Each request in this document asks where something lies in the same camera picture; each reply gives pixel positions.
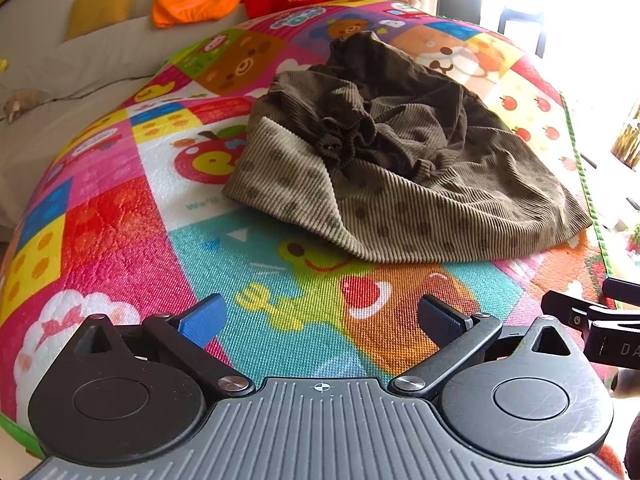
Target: colorful play mat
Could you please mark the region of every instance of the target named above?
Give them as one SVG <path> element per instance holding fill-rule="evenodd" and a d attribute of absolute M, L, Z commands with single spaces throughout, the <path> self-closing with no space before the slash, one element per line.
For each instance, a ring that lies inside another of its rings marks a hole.
<path fill-rule="evenodd" d="M 498 34 L 388 0 L 220 32 L 79 132 L 28 205 L 0 271 L 1 423 L 18 441 L 38 451 L 30 396 L 92 313 L 135 324 L 216 292 L 226 308 L 209 316 L 206 349 L 256 383 L 387 381 L 436 351 L 416 321 L 425 293 L 508 324 L 530 323 L 550 289 L 598 300 L 606 270 L 594 227 L 517 260 L 380 266 L 222 195 L 274 75 L 325 62 L 332 40 L 361 30 L 476 92 L 588 207 L 561 96 Z"/>

